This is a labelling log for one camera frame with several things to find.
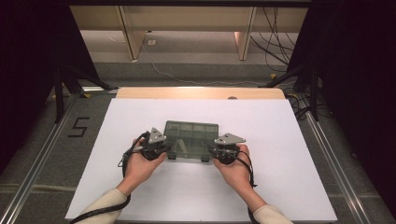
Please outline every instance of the wire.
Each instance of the wire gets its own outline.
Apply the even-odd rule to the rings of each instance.
[[[299,100],[296,96],[294,96],[294,95],[292,95],[292,94],[285,94],[285,97],[286,97],[287,99],[289,99],[292,108],[300,109],[300,100]]]
[[[291,38],[290,38],[290,36],[288,35],[288,33],[285,33],[285,35],[288,37],[290,43],[291,43],[293,46],[296,46],[296,45],[294,44],[294,42],[291,40]]]
[[[297,112],[294,113],[296,116],[297,120],[303,120],[306,119],[306,112],[308,112],[311,109],[310,106],[304,107],[302,109],[299,109]]]
[[[126,42],[125,40],[116,40],[116,39],[114,39],[112,36],[110,37],[110,39],[111,39],[113,42],[117,42],[117,43],[125,43],[125,42]]]
[[[253,36],[250,36],[251,40],[253,40],[253,42],[257,45],[257,47],[259,47],[259,49],[264,50],[266,53],[269,53],[271,56],[273,56],[274,58],[280,60],[283,64],[288,65],[287,62],[283,61],[282,59],[280,59],[279,57],[277,57],[273,52],[269,51],[268,49],[265,49],[262,45],[260,45],[259,43],[257,43],[257,41],[253,38]]]
[[[276,34],[275,34],[275,30],[274,30],[274,28],[273,28],[273,26],[272,26],[272,24],[271,24],[271,22],[270,22],[268,16],[267,16],[267,13],[265,12],[265,7],[263,7],[262,10],[263,10],[263,12],[264,12],[265,18],[267,19],[268,24],[270,25],[270,28],[271,28],[271,31],[272,31],[272,33],[271,33],[271,35],[270,35],[270,38],[269,38],[269,40],[268,40],[268,42],[267,42],[266,50],[268,50],[268,48],[269,48],[269,46],[270,46],[270,43],[271,43],[272,36],[273,36],[273,35],[276,35]],[[268,64],[267,54],[266,54],[266,53],[265,53],[265,55],[264,55],[264,58],[265,58],[265,62]],[[279,71],[279,70],[276,70],[276,69],[274,69],[273,67],[271,67],[269,64],[268,64],[268,66],[269,66],[272,70],[274,70],[274,71],[277,71],[277,72],[286,72],[286,71]]]
[[[242,153],[244,153],[245,155],[247,155],[247,158],[248,158],[248,161],[249,161],[250,165],[248,165],[245,161],[241,160],[239,157],[235,157],[235,155],[233,155],[233,154],[231,154],[231,153],[226,153],[226,154],[227,154],[228,156],[231,156],[231,157],[235,158],[236,160],[240,161],[242,164],[245,165],[245,167],[247,167],[247,170],[248,170],[248,172],[249,172],[249,174],[250,174],[249,184],[250,184],[251,187],[254,188],[254,187],[256,187],[257,185],[254,184],[253,164],[251,163],[251,159],[250,159],[249,155],[248,155],[246,152],[244,152],[244,151],[240,151],[240,152],[242,152]],[[260,222],[258,222],[258,221],[254,218],[253,213],[250,211],[249,208],[247,208],[247,214],[248,214],[248,216],[249,216],[249,218],[250,218],[250,221],[251,221],[253,224],[260,224]]]
[[[283,47],[282,44],[280,43],[279,34],[278,34],[278,31],[277,31],[277,7],[274,8],[274,24],[273,25],[271,24],[271,22],[270,22],[270,20],[268,18],[268,15],[267,15],[267,13],[265,11],[265,7],[262,8],[262,11],[264,12],[265,18],[267,19],[267,22],[268,22],[268,24],[269,24],[269,26],[271,28],[271,32],[272,32],[271,35],[270,35],[270,39],[268,41],[265,38],[262,37],[265,41],[267,41],[267,48],[269,47],[269,45],[271,43],[271,38],[272,38],[272,35],[273,35],[276,38],[276,40],[277,40],[278,45],[276,45],[276,46],[278,46],[280,48],[280,51],[282,53],[283,58],[285,59],[285,61],[289,61],[290,57],[286,53],[285,47]]]
[[[119,167],[120,167],[120,164],[122,163],[122,166],[121,166],[121,167],[122,167],[122,176],[123,176],[123,177],[125,177],[125,171],[126,171],[126,167],[127,167],[127,165],[128,165],[128,160],[129,160],[129,158],[131,157],[131,155],[134,153],[134,152],[133,152],[134,147],[136,146],[136,144],[139,142],[139,140],[140,140],[142,137],[147,137],[148,134],[149,134],[149,132],[145,132],[145,133],[140,134],[140,136],[137,137],[136,140],[134,140],[134,142],[132,143],[132,146],[122,155],[122,159],[121,159],[121,161],[120,161],[120,163],[119,163]],[[109,213],[109,212],[114,212],[114,211],[121,210],[121,209],[123,209],[124,207],[126,207],[126,205],[128,205],[129,201],[131,201],[131,195],[128,195],[128,196],[126,197],[126,201],[123,202],[123,203],[116,204],[116,205],[112,205],[112,206],[109,206],[109,207],[104,207],[104,208],[96,209],[96,210],[92,210],[92,211],[90,211],[90,212],[81,214],[81,215],[79,215],[78,217],[76,217],[76,218],[74,218],[73,220],[71,220],[71,221],[70,221],[70,224],[74,224],[74,223],[80,222],[80,221],[82,221],[82,220],[84,220],[84,219],[87,219],[87,218],[89,218],[89,217],[94,217],[94,216],[98,216],[98,215],[100,215],[100,214],[104,214],[104,213]]]
[[[143,45],[141,45],[141,46],[142,46],[142,48],[143,48],[143,51],[145,51],[146,53],[148,53],[147,50],[146,50],[146,48],[145,48]],[[195,84],[195,85],[200,85],[200,86],[210,86],[210,85],[215,85],[215,84],[223,84],[223,85],[228,85],[228,86],[241,85],[241,84],[265,85],[265,84],[263,84],[263,83],[254,82],[254,81],[241,81],[241,82],[214,81],[214,82],[201,83],[201,82],[194,82],[194,81],[189,81],[189,80],[183,80],[183,79],[174,77],[174,76],[172,76],[172,75],[170,75],[170,74],[167,74],[167,73],[165,73],[165,72],[161,72],[161,71],[157,68],[157,66],[155,65],[155,63],[151,63],[151,64],[152,64],[153,68],[155,69],[155,71],[157,71],[158,74],[161,74],[161,75],[166,76],[166,77],[170,77],[170,78],[172,78],[173,80],[176,80],[176,81],[178,81],[178,82],[183,82],[183,83],[190,83],[190,84]]]
[[[265,42],[269,42],[267,39],[265,39],[264,36],[262,36],[262,33],[259,33],[259,35],[262,37],[262,40],[264,40]],[[283,46],[279,46],[278,44],[274,44],[274,43],[271,43],[271,42],[269,42],[269,43],[270,43],[270,45],[275,46],[275,47],[280,47],[280,48],[288,49],[288,50],[291,50],[291,51],[294,50],[294,49],[286,48],[286,47],[283,47]]]

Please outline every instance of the black cable bundle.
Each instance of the black cable bundle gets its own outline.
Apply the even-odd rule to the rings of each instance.
[[[132,144],[131,148],[129,148],[122,156],[122,160],[120,161],[120,163],[122,163],[122,176],[125,177],[125,172],[126,172],[126,168],[128,166],[128,160],[129,158],[131,158],[131,155],[133,154],[133,150],[134,147],[136,146],[136,144],[139,142],[139,140],[142,137],[147,137],[149,135],[149,132],[145,132],[140,134],[140,136],[134,141],[134,143]],[[103,213],[110,213],[110,212],[115,212],[118,210],[123,209],[124,207],[126,207],[126,205],[128,205],[128,203],[131,201],[131,195],[128,195],[128,197],[126,198],[126,201],[124,203],[120,203],[117,205],[113,205],[113,206],[109,206],[109,207],[105,207],[105,208],[100,208],[100,209],[96,209],[93,210],[91,212],[88,213],[84,213],[76,218],[74,218],[73,220],[70,221],[70,224],[74,224],[77,222],[80,222],[84,219],[87,219],[89,217],[94,217],[94,216],[98,216],[101,215]]]
[[[253,187],[253,188],[257,187],[257,185],[254,184],[253,164],[251,163],[251,159],[250,159],[249,155],[246,152],[244,152],[244,151],[239,151],[239,152],[242,152],[245,155],[247,155],[247,158],[248,158],[248,161],[250,163],[250,166],[245,161],[242,161],[240,158],[235,157],[233,154],[228,154],[228,155],[230,155],[231,157],[234,157],[237,161],[240,161],[242,164],[245,165],[245,167],[247,167],[247,170],[248,170],[248,172],[250,174],[250,180],[249,180],[250,186]],[[247,213],[248,213],[248,217],[250,218],[251,223],[260,224],[260,222],[258,222],[254,218],[253,213],[250,211],[250,209],[247,209]]]

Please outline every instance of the person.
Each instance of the person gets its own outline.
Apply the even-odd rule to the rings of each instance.
[[[238,157],[249,164],[248,147],[246,145],[237,145],[240,151]],[[104,193],[99,199],[85,208],[81,214],[109,207],[112,205],[124,203],[127,196],[130,195],[140,184],[147,181],[154,170],[165,160],[166,153],[163,153],[154,161],[146,160],[140,153],[133,153],[128,160],[125,177],[114,188]],[[276,207],[268,204],[249,183],[249,172],[246,166],[241,162],[235,161],[231,164],[222,164],[219,160],[214,159],[213,163],[221,172],[225,182],[233,188],[236,193],[244,200],[247,207],[252,211],[254,218],[261,224],[290,224],[282,212]],[[119,217],[121,210],[104,213],[98,216],[89,217],[77,222],[79,224],[90,223],[114,223]]]

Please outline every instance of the wooden edge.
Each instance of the wooden edge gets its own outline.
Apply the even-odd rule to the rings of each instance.
[[[124,87],[116,98],[133,99],[285,99],[276,88]]]

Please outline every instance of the wrist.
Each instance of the wrist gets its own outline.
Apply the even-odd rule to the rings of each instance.
[[[125,177],[117,186],[117,189],[123,193],[125,196],[128,196],[134,191],[141,183],[136,181],[136,179],[131,177]]]
[[[236,193],[245,201],[251,212],[267,204],[267,202],[254,190],[250,184],[238,185],[234,188]]]

